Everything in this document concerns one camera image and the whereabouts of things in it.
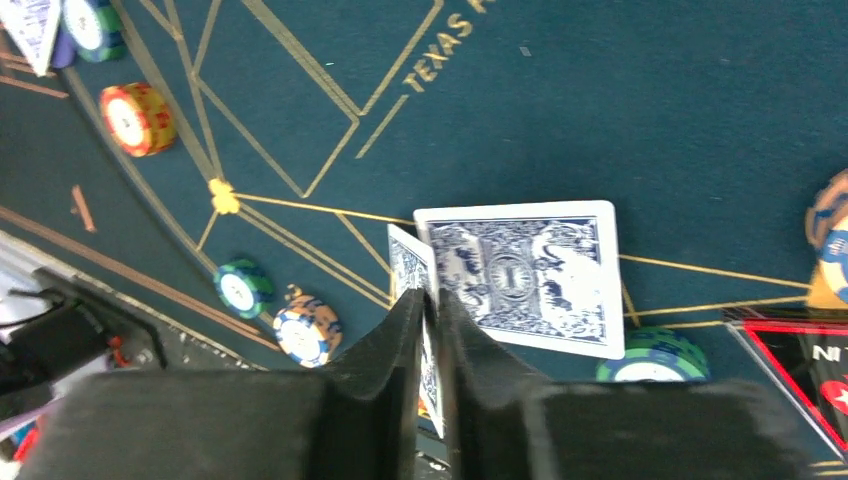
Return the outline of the green blue chip stack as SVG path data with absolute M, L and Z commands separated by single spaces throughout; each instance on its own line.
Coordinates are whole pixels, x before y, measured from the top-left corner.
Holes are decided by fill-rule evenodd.
M 275 297 L 270 276 L 257 262 L 246 257 L 219 265 L 213 283 L 222 303 L 244 319 L 259 317 Z

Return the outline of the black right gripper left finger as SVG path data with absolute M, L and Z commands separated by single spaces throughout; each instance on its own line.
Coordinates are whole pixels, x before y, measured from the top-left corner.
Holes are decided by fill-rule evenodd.
M 23 479 L 409 479 L 423 289 L 306 371 L 92 375 L 52 412 Z

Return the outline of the blue backed playing card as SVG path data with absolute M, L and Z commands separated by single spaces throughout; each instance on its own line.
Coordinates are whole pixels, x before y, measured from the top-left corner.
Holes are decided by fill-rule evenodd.
M 393 294 L 399 299 L 406 290 L 431 286 L 429 260 L 432 250 L 423 242 L 396 225 L 387 227 L 389 264 L 394 279 Z M 444 419 L 441 407 L 440 379 L 435 363 L 433 343 L 427 323 L 421 317 L 422 333 L 419 398 L 440 438 L 444 438 Z
M 60 12 L 59 0 L 1 0 L 1 21 L 37 76 L 48 73 Z
M 422 208 L 433 290 L 494 340 L 618 360 L 625 352 L 608 200 Z

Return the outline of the red triangular dealer button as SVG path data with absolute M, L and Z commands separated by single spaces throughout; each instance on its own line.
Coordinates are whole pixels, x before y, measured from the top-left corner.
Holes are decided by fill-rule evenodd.
M 847 458 L 847 325 L 742 317 L 724 325 L 830 448 Z

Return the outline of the orange poker chip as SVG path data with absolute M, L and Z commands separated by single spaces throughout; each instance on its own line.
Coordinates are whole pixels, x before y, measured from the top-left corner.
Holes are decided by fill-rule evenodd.
M 170 107 L 159 91 L 146 82 L 103 89 L 99 107 L 112 139 L 130 156 L 158 154 L 177 139 Z

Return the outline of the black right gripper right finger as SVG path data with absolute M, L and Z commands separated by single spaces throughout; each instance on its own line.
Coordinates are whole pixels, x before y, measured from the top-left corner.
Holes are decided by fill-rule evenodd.
M 438 294 L 456 479 L 809 479 L 786 409 L 749 382 L 556 382 Z

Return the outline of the green blue poker chip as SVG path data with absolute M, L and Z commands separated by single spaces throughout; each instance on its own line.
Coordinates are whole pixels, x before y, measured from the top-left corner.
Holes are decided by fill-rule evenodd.
M 702 349 L 684 335 L 662 327 L 642 327 L 625 336 L 625 354 L 603 360 L 599 382 L 700 382 L 711 377 Z
M 123 23 L 109 0 L 64 0 L 62 25 L 80 57 L 92 63 L 119 60 L 127 53 Z

